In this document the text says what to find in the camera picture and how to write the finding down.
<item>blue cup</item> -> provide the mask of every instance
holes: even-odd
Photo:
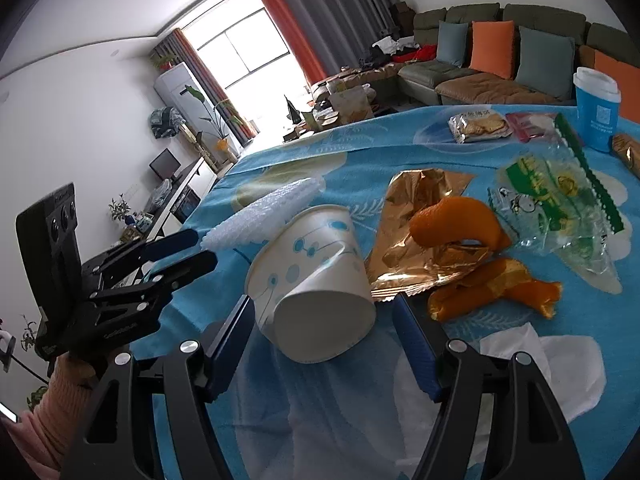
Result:
[[[622,100],[618,84],[608,75],[585,67],[574,74],[574,84],[580,135],[587,146],[609,153]]]

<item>ceiling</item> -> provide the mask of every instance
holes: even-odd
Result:
[[[156,36],[197,0],[39,0],[0,60],[0,76],[61,50]]]

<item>red package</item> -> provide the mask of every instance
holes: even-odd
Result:
[[[411,61],[412,59],[418,61],[431,61],[436,58],[436,50],[438,49],[437,45],[425,45],[422,48],[419,48],[415,52],[411,52],[409,54],[404,54],[404,56],[393,56],[392,59],[396,63],[406,63],[407,61]]]
[[[556,130],[554,121],[557,114],[532,114],[530,112],[514,112],[504,116],[520,142],[529,142],[536,137],[544,137],[546,133]]]

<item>green sofa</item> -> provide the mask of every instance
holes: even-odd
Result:
[[[415,15],[415,38],[421,45],[438,41],[439,21],[452,23],[511,21],[516,25],[515,73],[519,65],[518,26],[573,38],[576,49],[588,44],[616,59],[640,66],[640,52],[628,34],[595,23],[591,25],[578,12],[554,7],[507,4],[477,4],[437,9]],[[426,105],[439,104],[573,104],[519,85],[497,75],[477,72],[468,67],[471,61],[472,35],[468,35],[466,63],[462,68],[437,60],[414,62],[398,73],[398,88]],[[575,56],[576,67],[580,56]]]

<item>teal pillow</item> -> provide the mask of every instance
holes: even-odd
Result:
[[[520,68],[516,83],[560,100],[571,98],[575,40],[548,32],[520,29]]]
[[[436,59],[443,63],[462,66],[466,57],[468,23],[440,22]]]

